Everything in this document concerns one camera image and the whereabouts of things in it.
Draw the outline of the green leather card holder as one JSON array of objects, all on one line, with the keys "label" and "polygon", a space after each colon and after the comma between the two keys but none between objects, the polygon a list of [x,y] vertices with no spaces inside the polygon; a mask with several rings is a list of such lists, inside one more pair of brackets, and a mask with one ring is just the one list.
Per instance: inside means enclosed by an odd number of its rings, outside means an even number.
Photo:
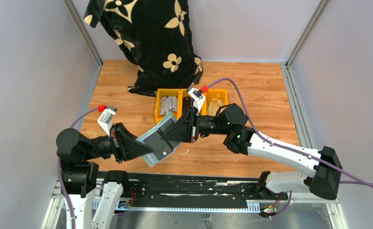
[{"label": "green leather card holder", "polygon": [[167,114],[152,129],[141,135],[136,141],[150,146],[152,153],[143,155],[142,158],[149,167],[153,167],[170,156],[180,145],[178,141],[162,140],[163,133],[176,122],[173,114]]}]

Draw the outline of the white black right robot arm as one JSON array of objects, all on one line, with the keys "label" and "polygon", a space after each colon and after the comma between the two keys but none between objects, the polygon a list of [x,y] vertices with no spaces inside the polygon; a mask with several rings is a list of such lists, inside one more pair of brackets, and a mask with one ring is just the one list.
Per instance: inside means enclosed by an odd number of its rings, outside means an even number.
[{"label": "white black right robot arm", "polygon": [[223,144],[235,154],[265,157],[295,169],[261,173],[256,188],[262,199],[285,191],[310,192],[326,200],[337,198],[342,165],[333,148],[324,146],[317,150],[288,144],[246,126],[247,120],[236,104],[220,107],[215,116],[201,115],[195,108],[188,107],[161,138],[194,143],[199,137],[225,135]]}]

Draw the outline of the black credit card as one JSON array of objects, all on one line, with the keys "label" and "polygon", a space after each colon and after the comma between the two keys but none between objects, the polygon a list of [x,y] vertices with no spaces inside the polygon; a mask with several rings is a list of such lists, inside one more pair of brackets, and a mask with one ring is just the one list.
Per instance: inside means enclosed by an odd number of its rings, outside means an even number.
[{"label": "black credit card", "polygon": [[166,120],[162,119],[159,123],[158,123],[158,130],[160,131],[160,134],[162,135],[163,133],[165,133],[168,129],[170,129],[171,127],[174,126],[176,120],[172,119],[172,118],[168,118]]},{"label": "black credit card", "polygon": [[165,159],[181,144],[178,141],[162,140],[159,132],[154,132],[146,137],[144,143],[153,149],[152,153],[146,155],[152,164],[157,164]]}]

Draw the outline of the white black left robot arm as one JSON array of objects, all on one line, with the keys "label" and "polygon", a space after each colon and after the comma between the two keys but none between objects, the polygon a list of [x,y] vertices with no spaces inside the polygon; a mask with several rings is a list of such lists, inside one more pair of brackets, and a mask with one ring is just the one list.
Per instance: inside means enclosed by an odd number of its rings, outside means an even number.
[{"label": "white black left robot arm", "polygon": [[114,124],[108,135],[94,139],[74,128],[67,128],[58,134],[56,145],[67,228],[110,228],[119,198],[135,197],[136,189],[130,185],[127,172],[108,171],[100,192],[101,200],[93,213],[99,166],[90,160],[114,156],[116,162],[122,163],[152,153],[152,147],[138,142],[122,123]]}]

